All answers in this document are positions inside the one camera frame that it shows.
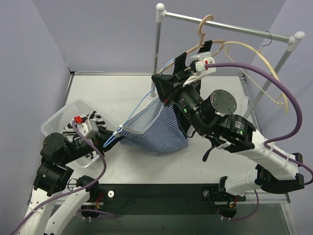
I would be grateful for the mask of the light blue wire hanger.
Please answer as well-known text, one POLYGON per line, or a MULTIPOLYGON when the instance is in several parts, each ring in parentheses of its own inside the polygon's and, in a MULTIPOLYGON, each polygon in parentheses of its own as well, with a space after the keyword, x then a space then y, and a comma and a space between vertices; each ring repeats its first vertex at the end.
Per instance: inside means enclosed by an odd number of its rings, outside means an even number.
POLYGON ((141 105, 141 103, 145 100, 145 99, 151 99, 154 100, 156 97, 156 87, 153 84, 153 82, 151 83, 151 90, 145 94, 145 96, 141 99, 141 101, 137 104, 137 106, 135 107, 135 109, 132 111, 132 113, 130 114, 130 116, 128 117, 128 119, 123 122, 121 125, 119 125, 119 127, 113 132, 113 134, 109 137, 109 139, 103 144, 103 147, 108 147, 114 140, 116 140, 118 137, 120 137, 120 133, 122 132, 124 125, 131 119, 134 117, 134 115, 139 114, 139 112, 135 113, 137 111, 137 109, 139 108, 139 106, 141 105))

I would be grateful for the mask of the black white striped tank top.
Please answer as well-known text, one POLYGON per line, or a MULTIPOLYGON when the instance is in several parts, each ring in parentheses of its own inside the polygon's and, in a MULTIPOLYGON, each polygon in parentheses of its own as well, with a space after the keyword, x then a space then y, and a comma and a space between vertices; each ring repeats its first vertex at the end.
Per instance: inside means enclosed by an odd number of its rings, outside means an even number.
POLYGON ((97 160, 99 154, 76 133, 72 127, 73 121, 78 122, 75 126, 81 135, 101 152, 105 151, 102 145, 109 139, 112 131, 107 129, 105 120, 97 111, 76 116, 63 128, 62 135, 69 143, 73 161, 78 161, 80 158, 85 158, 89 162, 97 160))

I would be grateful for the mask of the blue white striped tank top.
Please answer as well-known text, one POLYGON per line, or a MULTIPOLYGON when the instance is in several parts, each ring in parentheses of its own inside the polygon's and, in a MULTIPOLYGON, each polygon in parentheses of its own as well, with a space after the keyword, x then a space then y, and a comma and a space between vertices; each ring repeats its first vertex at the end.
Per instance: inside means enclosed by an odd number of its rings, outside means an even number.
POLYGON ((117 133, 123 137, 125 145, 150 153, 171 152, 188 146, 173 107, 165 107, 158 98, 121 124, 117 133))

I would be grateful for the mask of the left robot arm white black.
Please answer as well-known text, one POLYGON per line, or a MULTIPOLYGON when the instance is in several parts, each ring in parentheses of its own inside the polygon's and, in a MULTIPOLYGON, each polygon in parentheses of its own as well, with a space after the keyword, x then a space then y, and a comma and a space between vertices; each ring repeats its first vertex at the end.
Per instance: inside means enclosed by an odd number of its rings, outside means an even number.
POLYGON ((60 235, 71 219, 87 201, 101 199, 99 179, 83 175, 74 188, 65 193, 73 169, 67 164, 89 153, 104 158, 118 141, 111 141, 113 132, 101 127, 92 139, 83 137, 81 143, 69 141, 66 135, 52 133, 43 142, 41 165, 33 183, 26 215, 18 225, 18 235, 60 235))

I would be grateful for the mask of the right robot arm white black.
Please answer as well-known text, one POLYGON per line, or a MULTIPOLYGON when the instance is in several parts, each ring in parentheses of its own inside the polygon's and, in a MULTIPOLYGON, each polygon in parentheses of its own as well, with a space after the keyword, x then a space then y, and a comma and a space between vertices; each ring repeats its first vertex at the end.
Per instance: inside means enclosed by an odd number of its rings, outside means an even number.
POLYGON ((288 154, 268 146, 267 139, 243 116, 236 115, 235 98, 225 90, 213 91, 207 99, 200 96, 200 82, 184 85, 189 75, 156 74, 152 81, 164 106, 174 107, 179 121, 187 121, 195 131, 211 142, 202 160, 206 162, 214 148, 247 157, 254 169, 237 176, 223 176, 217 195, 227 200, 243 197, 245 192, 262 189, 285 194, 305 187, 304 176, 298 172, 300 154, 288 154))

